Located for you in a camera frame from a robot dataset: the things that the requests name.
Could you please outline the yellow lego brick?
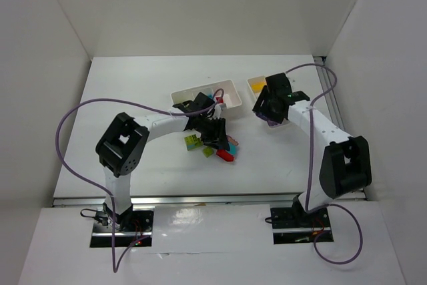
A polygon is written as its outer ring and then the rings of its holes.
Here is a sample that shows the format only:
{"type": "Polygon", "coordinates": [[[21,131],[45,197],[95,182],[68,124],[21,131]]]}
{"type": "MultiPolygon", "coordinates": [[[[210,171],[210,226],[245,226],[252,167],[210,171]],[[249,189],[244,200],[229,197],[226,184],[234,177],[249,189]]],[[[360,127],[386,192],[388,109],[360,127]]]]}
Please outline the yellow lego brick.
{"type": "Polygon", "coordinates": [[[265,85],[266,85],[266,82],[261,81],[257,83],[252,83],[250,87],[254,93],[260,93],[265,85]]]}

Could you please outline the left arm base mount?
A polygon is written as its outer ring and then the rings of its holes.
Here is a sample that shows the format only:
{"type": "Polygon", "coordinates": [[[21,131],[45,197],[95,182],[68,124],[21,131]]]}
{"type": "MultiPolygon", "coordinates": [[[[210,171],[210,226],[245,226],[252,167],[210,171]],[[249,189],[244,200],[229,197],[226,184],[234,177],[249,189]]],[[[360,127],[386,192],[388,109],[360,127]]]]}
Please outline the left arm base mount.
{"type": "MultiPolygon", "coordinates": [[[[93,220],[90,248],[110,248],[112,236],[112,222],[102,210],[85,208],[80,211],[82,218],[93,220]]],[[[151,247],[153,230],[153,209],[136,210],[129,218],[116,224],[115,246],[126,248],[132,242],[135,247],[151,247]]]]}

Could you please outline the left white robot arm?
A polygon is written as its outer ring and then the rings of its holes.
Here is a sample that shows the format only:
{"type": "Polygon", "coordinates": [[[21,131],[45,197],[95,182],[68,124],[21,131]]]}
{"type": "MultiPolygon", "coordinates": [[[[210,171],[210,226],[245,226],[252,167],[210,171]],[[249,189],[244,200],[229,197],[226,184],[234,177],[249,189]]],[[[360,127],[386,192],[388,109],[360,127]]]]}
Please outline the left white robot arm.
{"type": "Polygon", "coordinates": [[[106,196],[103,210],[115,219],[115,228],[122,230],[133,213],[130,185],[131,173],[138,166],[148,142],[171,133],[195,130],[203,145],[215,150],[230,149],[226,120],[220,117],[221,107],[204,93],[194,100],[174,104],[165,114],[156,113],[135,119],[125,112],[113,119],[95,151],[105,174],[106,196]]]}

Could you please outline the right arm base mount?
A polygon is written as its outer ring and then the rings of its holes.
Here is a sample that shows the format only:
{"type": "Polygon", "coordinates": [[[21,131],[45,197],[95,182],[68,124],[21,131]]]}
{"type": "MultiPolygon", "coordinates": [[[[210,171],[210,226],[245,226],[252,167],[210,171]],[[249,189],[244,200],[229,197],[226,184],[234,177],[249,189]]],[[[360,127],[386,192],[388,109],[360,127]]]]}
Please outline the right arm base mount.
{"type": "Polygon", "coordinates": [[[316,237],[319,242],[334,241],[327,209],[297,217],[291,208],[271,208],[264,221],[272,227],[275,245],[307,244],[316,237]]]}

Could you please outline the red lego cluster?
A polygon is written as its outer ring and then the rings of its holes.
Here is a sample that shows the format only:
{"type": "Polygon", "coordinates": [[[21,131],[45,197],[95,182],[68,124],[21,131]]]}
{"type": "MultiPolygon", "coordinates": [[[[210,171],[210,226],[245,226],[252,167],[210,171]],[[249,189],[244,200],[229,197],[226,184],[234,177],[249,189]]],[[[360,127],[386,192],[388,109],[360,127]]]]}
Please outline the red lego cluster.
{"type": "Polygon", "coordinates": [[[236,153],[234,151],[217,150],[216,156],[225,162],[233,162],[235,160],[236,153]]]}

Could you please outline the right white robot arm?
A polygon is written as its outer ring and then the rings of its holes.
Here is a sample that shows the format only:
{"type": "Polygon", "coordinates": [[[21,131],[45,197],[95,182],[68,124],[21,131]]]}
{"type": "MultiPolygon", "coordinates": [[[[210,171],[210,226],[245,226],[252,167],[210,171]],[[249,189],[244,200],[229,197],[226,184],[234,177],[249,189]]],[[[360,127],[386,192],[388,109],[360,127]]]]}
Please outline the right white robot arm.
{"type": "Polygon", "coordinates": [[[285,73],[266,78],[253,112],[274,125],[288,121],[309,136],[308,183],[293,201],[296,215],[312,214],[372,183],[368,141],[343,131],[303,91],[293,91],[285,73]]]}

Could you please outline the purple lego brick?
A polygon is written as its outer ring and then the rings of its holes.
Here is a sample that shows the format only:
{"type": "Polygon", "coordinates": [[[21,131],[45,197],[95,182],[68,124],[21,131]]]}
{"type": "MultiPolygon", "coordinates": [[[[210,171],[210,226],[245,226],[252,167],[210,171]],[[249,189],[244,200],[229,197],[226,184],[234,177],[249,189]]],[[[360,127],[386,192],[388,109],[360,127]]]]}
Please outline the purple lego brick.
{"type": "Polygon", "coordinates": [[[276,121],[270,120],[270,119],[268,119],[264,115],[261,115],[260,119],[262,119],[263,121],[265,121],[267,123],[268,127],[270,127],[270,128],[276,128],[276,127],[280,127],[280,126],[283,125],[283,123],[278,123],[276,121]]]}

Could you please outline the purple flower lego piece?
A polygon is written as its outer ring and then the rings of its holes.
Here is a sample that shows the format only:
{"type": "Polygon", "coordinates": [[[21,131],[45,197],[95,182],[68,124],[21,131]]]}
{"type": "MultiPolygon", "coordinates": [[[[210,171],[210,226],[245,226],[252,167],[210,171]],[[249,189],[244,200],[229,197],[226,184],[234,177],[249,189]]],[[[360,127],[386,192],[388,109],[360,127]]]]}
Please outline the purple flower lego piece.
{"type": "Polygon", "coordinates": [[[236,146],[238,145],[238,142],[231,136],[228,136],[228,141],[236,146]]]}

